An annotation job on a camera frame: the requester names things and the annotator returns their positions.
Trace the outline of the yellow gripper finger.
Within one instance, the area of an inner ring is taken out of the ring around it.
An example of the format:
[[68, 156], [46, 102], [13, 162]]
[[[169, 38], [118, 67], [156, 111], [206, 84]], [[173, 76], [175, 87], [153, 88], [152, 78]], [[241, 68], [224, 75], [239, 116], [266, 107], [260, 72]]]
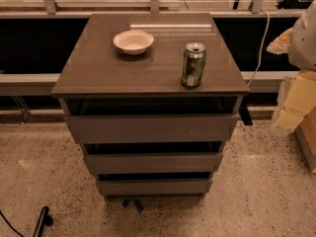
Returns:
[[294, 78], [285, 77], [279, 86], [271, 132], [288, 136], [316, 107], [316, 72], [301, 70]]

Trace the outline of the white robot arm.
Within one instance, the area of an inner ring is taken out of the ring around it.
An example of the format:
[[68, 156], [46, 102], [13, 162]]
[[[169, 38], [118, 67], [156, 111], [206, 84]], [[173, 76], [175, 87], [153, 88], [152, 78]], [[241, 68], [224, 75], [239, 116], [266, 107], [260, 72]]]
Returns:
[[288, 62], [300, 69], [280, 83], [277, 107], [271, 121], [273, 135], [293, 133], [316, 107], [316, 0], [295, 22], [267, 47], [273, 54], [287, 54]]

